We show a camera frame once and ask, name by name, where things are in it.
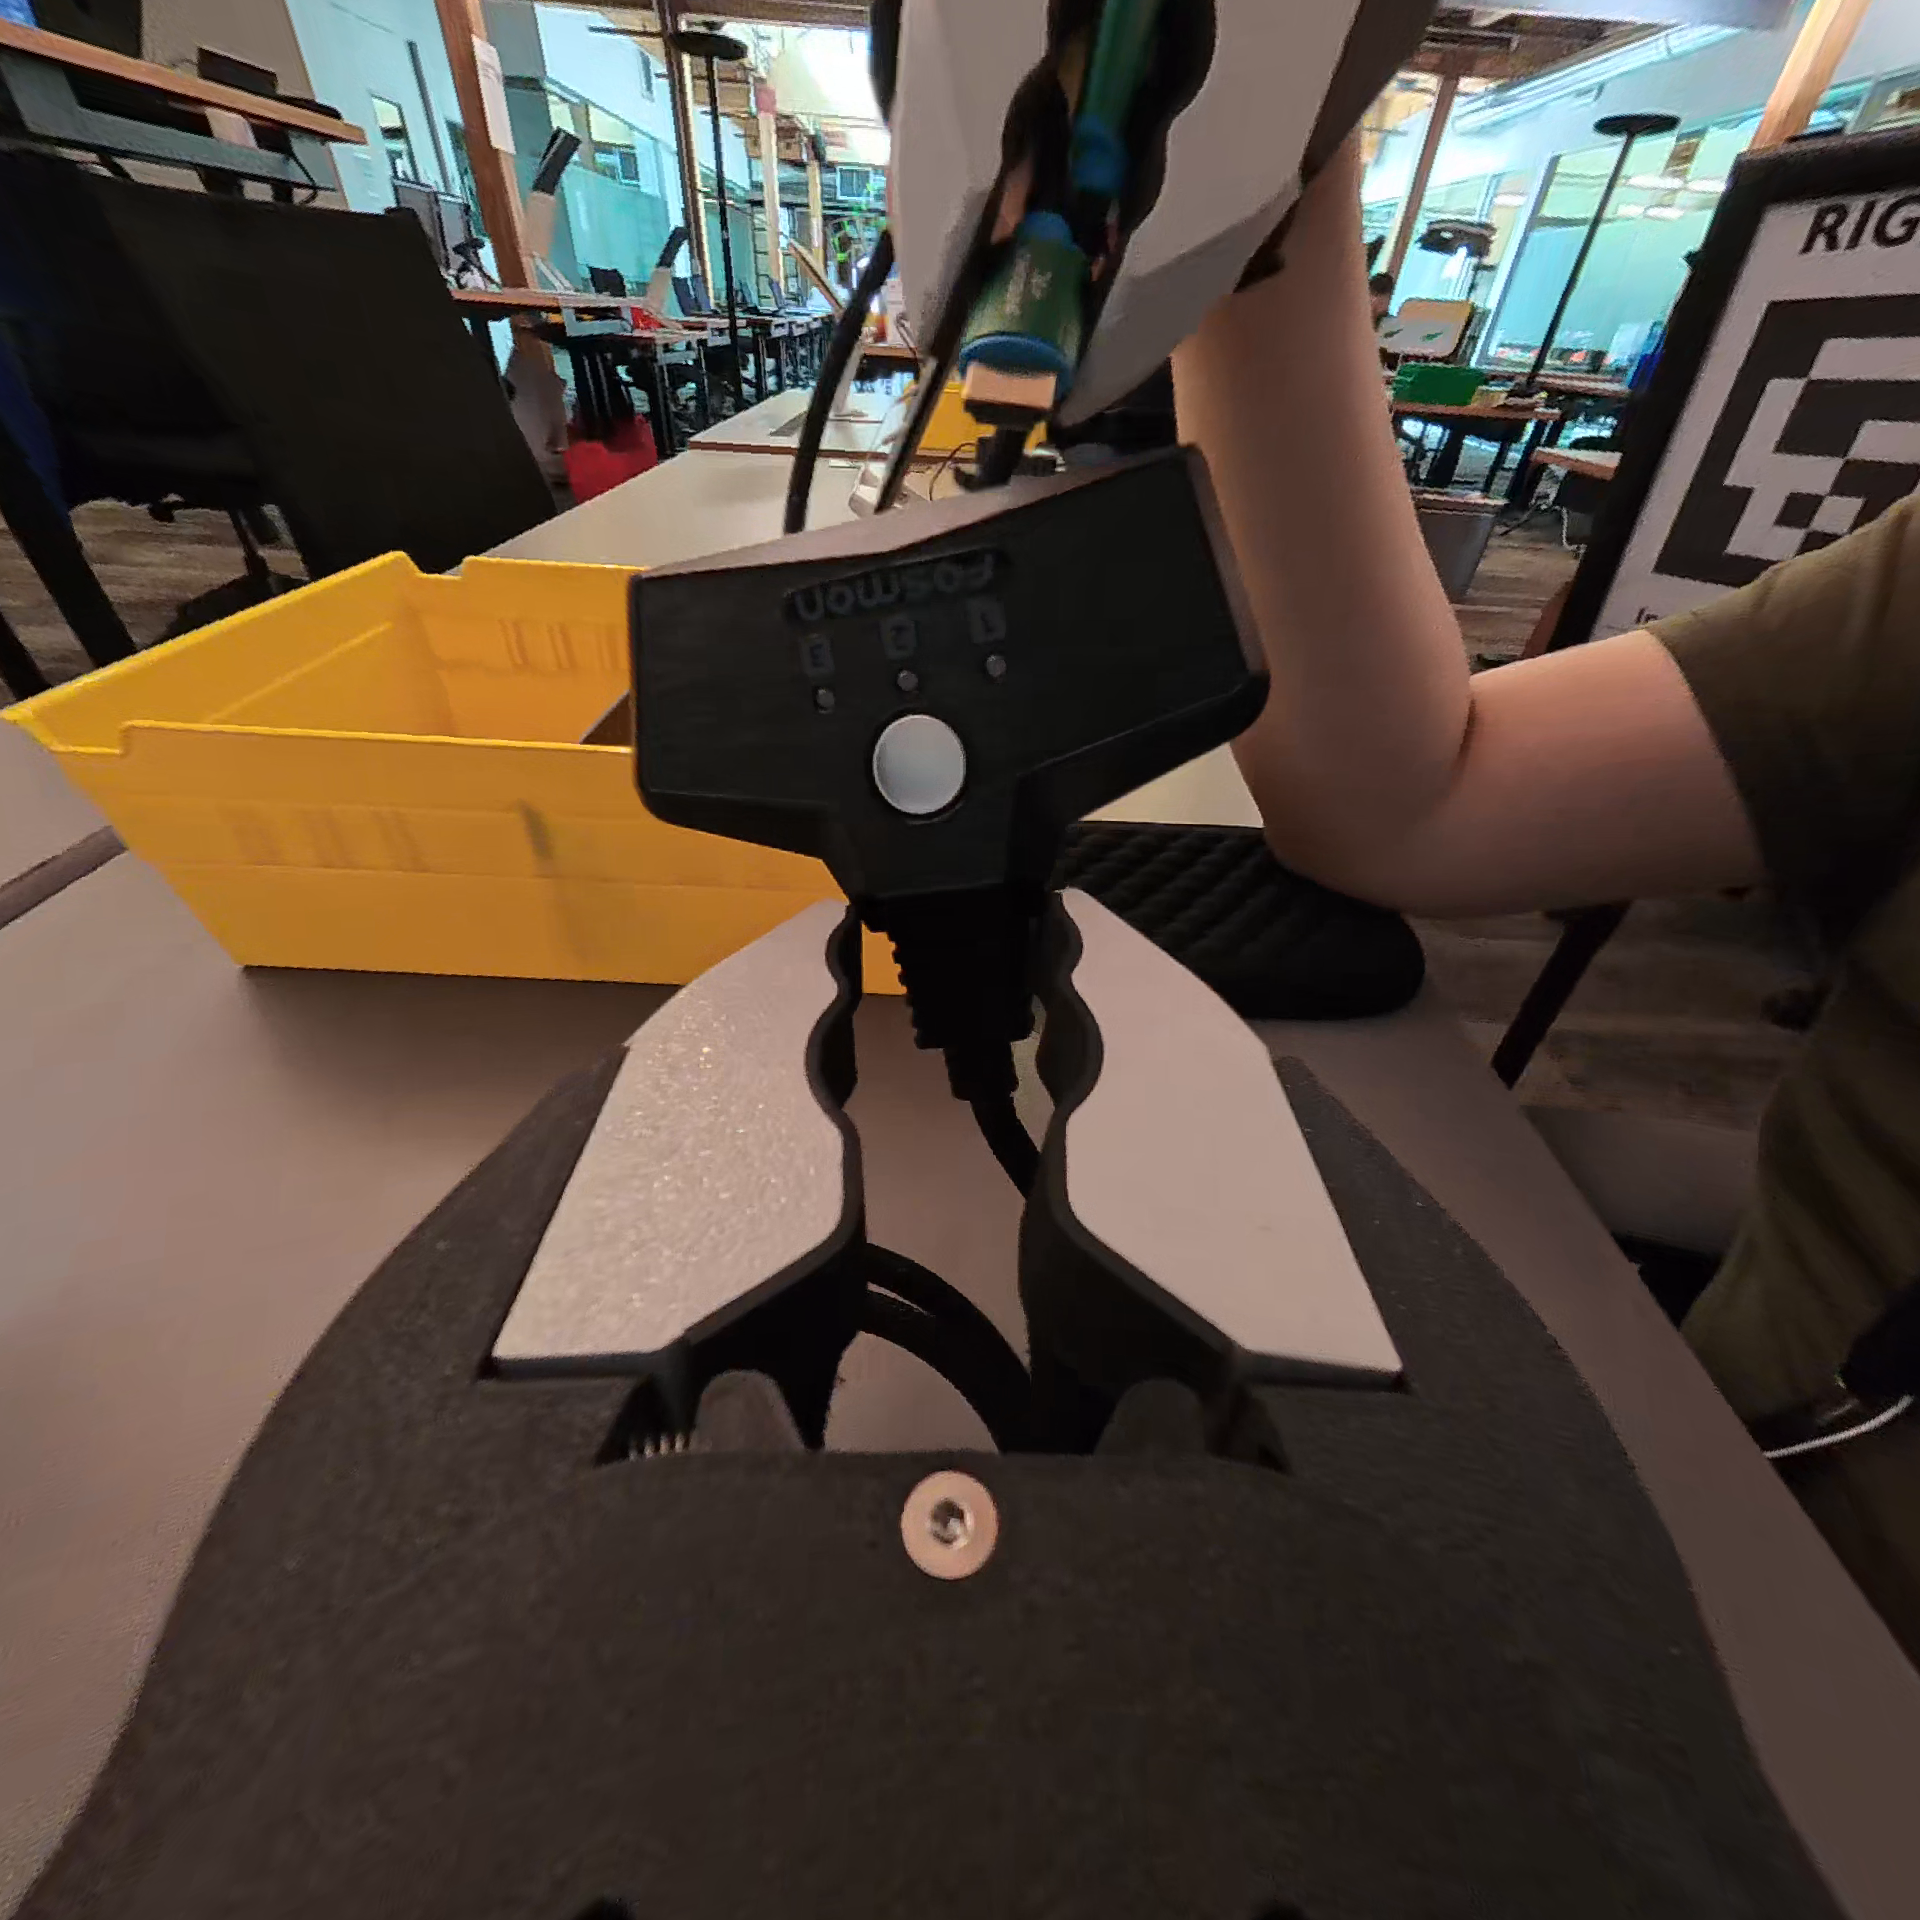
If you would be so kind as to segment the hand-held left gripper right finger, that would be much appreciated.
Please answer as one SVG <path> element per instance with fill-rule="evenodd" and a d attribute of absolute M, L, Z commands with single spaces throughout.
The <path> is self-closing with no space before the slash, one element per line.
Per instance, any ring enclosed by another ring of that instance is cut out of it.
<path fill-rule="evenodd" d="M 1171 1382 L 1213 1447 L 1254 1393 L 1405 1390 L 1405 1357 L 1260 1036 L 1089 891 L 1041 936 L 1049 1098 L 1021 1213 L 1021 1309 L 1046 1447 L 1095 1447 Z"/>

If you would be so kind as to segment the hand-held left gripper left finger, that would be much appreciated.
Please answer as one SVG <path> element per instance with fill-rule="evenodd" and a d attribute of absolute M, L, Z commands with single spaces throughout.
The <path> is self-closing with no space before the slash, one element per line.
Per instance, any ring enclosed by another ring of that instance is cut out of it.
<path fill-rule="evenodd" d="M 866 1279 L 849 1101 L 863 930 L 823 901 L 627 1039 L 492 1342 L 507 1380 L 636 1380 L 690 1431 L 713 1380 L 781 1386 L 823 1444 Z"/>

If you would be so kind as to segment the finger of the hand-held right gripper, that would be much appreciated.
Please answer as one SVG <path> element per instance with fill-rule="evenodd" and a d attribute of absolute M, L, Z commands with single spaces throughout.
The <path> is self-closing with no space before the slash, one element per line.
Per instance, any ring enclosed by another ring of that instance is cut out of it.
<path fill-rule="evenodd" d="M 880 115 L 890 136 L 887 228 L 908 331 L 962 372 L 1052 372 L 1045 295 L 1014 292 L 1026 261 L 995 240 L 1003 180 L 1024 133 L 1016 103 L 1045 68 L 1046 1 L 884 1 Z"/>
<path fill-rule="evenodd" d="M 1131 395 L 1239 290 L 1301 184 L 1301 1 L 1156 3 L 1139 90 L 1115 124 L 1116 252 L 1058 421 Z"/>

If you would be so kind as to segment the yellow plastic bin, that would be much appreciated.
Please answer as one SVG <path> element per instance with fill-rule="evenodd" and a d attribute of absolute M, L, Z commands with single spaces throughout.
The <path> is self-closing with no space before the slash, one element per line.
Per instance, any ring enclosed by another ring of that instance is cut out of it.
<path fill-rule="evenodd" d="M 394 551 L 7 709 L 247 968 L 677 987 L 827 867 L 675 828 L 633 750 L 631 569 Z"/>

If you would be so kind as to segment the black silver hdmi switch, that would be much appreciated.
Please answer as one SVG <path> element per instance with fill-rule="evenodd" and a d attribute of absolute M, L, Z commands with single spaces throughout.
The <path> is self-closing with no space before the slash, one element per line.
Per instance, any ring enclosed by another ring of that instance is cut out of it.
<path fill-rule="evenodd" d="M 913 1041 L 1026 1203 L 1049 1118 L 1045 916 L 1075 890 L 1055 882 L 1068 831 L 1225 744 L 1266 696 L 1201 460 L 1161 451 L 656 568 L 631 608 L 647 809 L 827 867 L 861 922 L 859 1010 L 879 937 Z M 960 1351 L 980 1348 L 946 1283 L 871 1239 L 859 1010 L 861 1274 Z M 1045 1444 L 1030 1366 L 999 1343 L 977 1367 L 995 1441 Z M 1211 1454 L 1277 1466 L 1252 1404 L 1239 1444 L 1215 1447 L 1189 1393 L 1153 1382 L 1097 1445 L 1128 1434 L 1127 1416 L 1180 1410 Z"/>

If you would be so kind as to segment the person's right forearm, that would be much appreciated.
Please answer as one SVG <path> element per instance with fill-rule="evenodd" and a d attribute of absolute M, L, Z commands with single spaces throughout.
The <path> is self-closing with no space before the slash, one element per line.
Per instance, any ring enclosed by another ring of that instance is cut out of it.
<path fill-rule="evenodd" d="M 1269 669 L 1234 756 L 1275 855 L 1427 919 L 1761 883 L 1734 775 L 1658 636 L 1472 672 L 1389 421 L 1361 180 L 1350 136 L 1278 267 L 1173 355 Z"/>

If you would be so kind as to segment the black floor lamp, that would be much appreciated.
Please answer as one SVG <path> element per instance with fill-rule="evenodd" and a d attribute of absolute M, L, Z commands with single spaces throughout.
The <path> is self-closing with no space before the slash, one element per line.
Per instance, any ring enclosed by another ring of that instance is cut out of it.
<path fill-rule="evenodd" d="M 742 340 L 740 325 L 740 303 L 739 303 L 739 285 L 735 272 L 735 246 L 732 246 L 732 218 L 729 203 L 729 169 L 726 169 L 726 133 L 724 133 L 724 108 L 723 108 L 723 90 L 720 90 L 720 68 L 724 64 L 737 64 L 747 56 L 747 44 L 729 31 L 720 30 L 716 21 L 696 21 L 692 26 L 678 28 L 678 47 L 684 61 L 701 61 L 707 80 L 707 103 L 709 120 L 713 131 L 713 203 L 714 218 L 719 222 L 723 265 L 720 272 L 709 274 L 709 298 L 716 308 L 724 308 L 729 323 L 729 351 L 730 351 L 730 373 L 732 373 L 732 412 L 740 413 L 748 401 L 747 387 L 747 347 Z"/>
<path fill-rule="evenodd" d="M 1569 272 L 1558 287 L 1556 302 L 1551 309 L 1547 325 L 1542 328 L 1542 338 L 1527 375 L 1516 387 L 1518 394 L 1531 397 L 1541 389 L 1542 373 L 1547 372 L 1555 347 L 1558 346 L 1558 335 L 1564 330 L 1569 308 L 1589 267 L 1600 229 L 1608 218 L 1610 203 L 1621 189 L 1621 182 L 1629 169 L 1634 146 L 1648 138 L 1668 136 L 1676 131 L 1676 127 L 1676 114 L 1656 109 L 1613 112 L 1594 122 L 1594 131 L 1613 144 L 1610 169 L 1598 187 L 1597 203 L 1590 207 L 1586 224 L 1580 229 L 1578 249 L 1572 253 Z"/>

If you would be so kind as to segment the black wrist rest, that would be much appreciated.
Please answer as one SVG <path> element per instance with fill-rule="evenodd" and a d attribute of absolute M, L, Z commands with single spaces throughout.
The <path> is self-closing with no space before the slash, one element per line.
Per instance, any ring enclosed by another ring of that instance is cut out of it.
<path fill-rule="evenodd" d="M 1405 917 L 1286 870 L 1259 828 L 1083 822 L 1055 880 L 1099 900 L 1251 1022 L 1384 1018 L 1429 980 Z"/>

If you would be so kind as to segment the row of office desks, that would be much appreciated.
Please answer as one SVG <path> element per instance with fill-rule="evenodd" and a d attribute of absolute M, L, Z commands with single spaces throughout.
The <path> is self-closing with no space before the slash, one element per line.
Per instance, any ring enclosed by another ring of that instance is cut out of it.
<path fill-rule="evenodd" d="M 813 295 L 739 308 L 747 403 L 735 413 L 726 311 L 713 309 L 690 277 L 675 274 L 682 243 L 684 231 L 675 231 L 645 292 L 615 274 L 584 290 L 556 274 L 531 292 L 481 284 L 475 274 L 448 287 L 546 479 L 568 485 L 573 421 L 599 429 L 647 417 L 662 465 L 701 433 L 821 372 L 838 300 L 821 263 L 793 246 L 791 260 L 815 280 Z M 690 313 L 677 309 L 684 293 L 692 295 Z"/>

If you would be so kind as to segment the black metal stand leg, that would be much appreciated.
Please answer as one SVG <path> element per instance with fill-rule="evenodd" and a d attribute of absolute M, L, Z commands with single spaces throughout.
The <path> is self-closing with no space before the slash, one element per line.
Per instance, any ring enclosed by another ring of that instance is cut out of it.
<path fill-rule="evenodd" d="M 1629 911 L 1631 901 L 1610 901 L 1552 916 L 1561 926 L 1556 942 L 1542 970 L 1521 998 L 1490 1060 L 1493 1073 L 1506 1089 L 1514 1089 L 1525 1078 L 1594 959 L 1621 930 Z"/>

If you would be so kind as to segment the red bin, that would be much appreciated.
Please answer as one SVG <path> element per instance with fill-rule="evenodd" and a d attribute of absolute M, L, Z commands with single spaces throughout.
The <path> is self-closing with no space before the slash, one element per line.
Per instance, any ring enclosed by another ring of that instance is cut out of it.
<path fill-rule="evenodd" d="M 583 421 L 568 425 L 565 471 L 576 506 L 584 506 L 661 463 L 661 447 L 651 419 L 622 417 L 590 429 Z"/>

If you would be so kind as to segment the grey waste bin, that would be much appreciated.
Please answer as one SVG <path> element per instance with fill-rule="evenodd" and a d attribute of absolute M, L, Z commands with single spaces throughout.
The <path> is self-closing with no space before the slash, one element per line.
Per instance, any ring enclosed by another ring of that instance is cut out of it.
<path fill-rule="evenodd" d="M 1500 522 L 1502 501 L 1488 492 L 1414 488 L 1410 493 L 1429 560 L 1448 604 L 1469 599 Z"/>

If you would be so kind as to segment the black white tag sign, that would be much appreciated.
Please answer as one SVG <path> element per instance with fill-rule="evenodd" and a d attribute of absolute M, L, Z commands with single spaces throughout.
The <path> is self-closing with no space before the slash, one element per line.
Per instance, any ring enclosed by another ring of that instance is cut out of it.
<path fill-rule="evenodd" d="M 1916 475 L 1916 124 L 1746 154 L 1549 647 L 1745 587 L 1884 516 Z"/>

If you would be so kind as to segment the person's olive shirt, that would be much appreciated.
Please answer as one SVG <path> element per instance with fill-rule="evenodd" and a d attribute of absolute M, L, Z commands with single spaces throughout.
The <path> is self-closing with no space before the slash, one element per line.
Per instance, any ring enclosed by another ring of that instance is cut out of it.
<path fill-rule="evenodd" d="M 1653 633 L 1723 756 L 1826 996 L 1684 1336 L 1746 1420 L 1836 1380 L 1919 1268 L 1916 497 Z"/>

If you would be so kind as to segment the black office chair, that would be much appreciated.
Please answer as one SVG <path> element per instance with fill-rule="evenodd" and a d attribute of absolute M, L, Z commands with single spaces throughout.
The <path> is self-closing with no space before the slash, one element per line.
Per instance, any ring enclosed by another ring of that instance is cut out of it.
<path fill-rule="evenodd" d="M 275 511 L 306 580 L 445 571 L 556 514 L 405 209 L 281 203 L 4 147 L 4 524 L 92 666 L 137 652 L 75 510 Z"/>

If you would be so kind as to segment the wooden standing desk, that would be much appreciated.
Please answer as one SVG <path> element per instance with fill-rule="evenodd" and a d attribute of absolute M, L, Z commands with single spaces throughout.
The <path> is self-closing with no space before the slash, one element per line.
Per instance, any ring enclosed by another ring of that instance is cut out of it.
<path fill-rule="evenodd" d="M 143 53 L 143 3 L 4 3 L 2 147 L 112 180 L 316 203 L 370 138 L 247 60 Z"/>

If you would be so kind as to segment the wooden post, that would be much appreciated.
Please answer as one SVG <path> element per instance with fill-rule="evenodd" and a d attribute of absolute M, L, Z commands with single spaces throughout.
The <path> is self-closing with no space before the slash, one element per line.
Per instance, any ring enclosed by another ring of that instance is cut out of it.
<path fill-rule="evenodd" d="M 461 108 L 468 169 L 492 243 L 494 275 L 507 290 L 531 292 L 536 269 L 522 222 L 507 76 L 485 3 L 436 1 L 435 10 Z"/>

